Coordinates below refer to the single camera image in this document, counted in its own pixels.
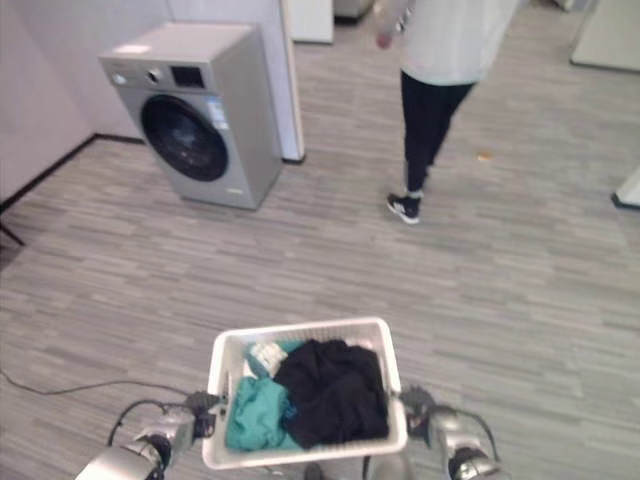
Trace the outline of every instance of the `gray carpet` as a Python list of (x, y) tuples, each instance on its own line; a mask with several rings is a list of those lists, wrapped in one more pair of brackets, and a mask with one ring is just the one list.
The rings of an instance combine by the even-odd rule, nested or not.
[[(579, 24), (539, 6), (515, 21), (417, 227), (383, 204), (402, 178), (398, 60), (367, 24), (297, 47), (308, 159), (257, 213), (184, 202), (144, 146), (93, 144), (3, 216), (28, 246), (2, 238), (2, 368), (46, 389), (196, 389), (225, 329), (378, 315), (403, 382), (484, 415), (514, 478), (637, 479), (640, 216), (608, 197), (640, 159), (640, 77), (570, 66)], [(0, 477), (73, 478), (145, 396), (175, 398), (0, 380)], [(168, 478), (259, 475), (199, 456)], [(353, 480), (346, 463), (335, 475)]]

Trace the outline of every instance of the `white cloth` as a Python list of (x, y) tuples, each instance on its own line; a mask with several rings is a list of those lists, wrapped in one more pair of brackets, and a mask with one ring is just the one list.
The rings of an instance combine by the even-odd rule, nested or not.
[(380, 0), (381, 33), (394, 33), (412, 7), (402, 69), (432, 85), (474, 83), (486, 76), (522, 0)]

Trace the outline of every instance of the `laundry basket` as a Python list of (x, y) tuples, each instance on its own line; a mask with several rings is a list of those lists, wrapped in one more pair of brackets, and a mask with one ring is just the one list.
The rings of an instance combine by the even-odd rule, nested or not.
[[(238, 382), (244, 375), (249, 374), (244, 358), (245, 346), (255, 342), (311, 339), (318, 341), (342, 339), (350, 345), (360, 345), (378, 354), (382, 383), (388, 398), (389, 436), (383, 439), (318, 446), (311, 450), (300, 451), (242, 452), (227, 448), (225, 437), (233, 398)], [(202, 459), (209, 468), (221, 470), (398, 452), (407, 443), (404, 407), (397, 395), (400, 390), (400, 376), (391, 333), (388, 325), (381, 318), (332, 320), (224, 332), (216, 338), (213, 345), (208, 391), (225, 396), (229, 399), (229, 403), (226, 406), (226, 414), (217, 416), (214, 435), (203, 442)]]

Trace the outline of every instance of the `sticker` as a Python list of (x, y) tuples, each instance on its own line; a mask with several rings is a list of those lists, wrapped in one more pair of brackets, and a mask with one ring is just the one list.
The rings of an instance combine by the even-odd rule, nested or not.
[(144, 53), (151, 50), (149, 45), (123, 45), (115, 49), (116, 53)]
[(228, 130), (229, 123), (227, 122), (227, 116), (224, 113), (224, 108), (222, 108), (220, 100), (217, 98), (210, 98), (207, 101), (207, 105), (209, 105), (209, 113), (211, 114), (213, 126), (218, 130)]

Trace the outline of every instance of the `metal robot arm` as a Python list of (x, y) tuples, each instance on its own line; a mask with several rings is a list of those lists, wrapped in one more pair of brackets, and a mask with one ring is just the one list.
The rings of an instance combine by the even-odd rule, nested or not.
[(437, 404), (413, 387), (400, 396), (409, 433), (439, 452), (447, 480), (509, 480), (502, 469), (489, 426), (478, 415)]
[(76, 480), (162, 480), (195, 440), (213, 434), (215, 417), (209, 410), (218, 402), (205, 392), (190, 395), (184, 405), (170, 406), (131, 443), (102, 451)]

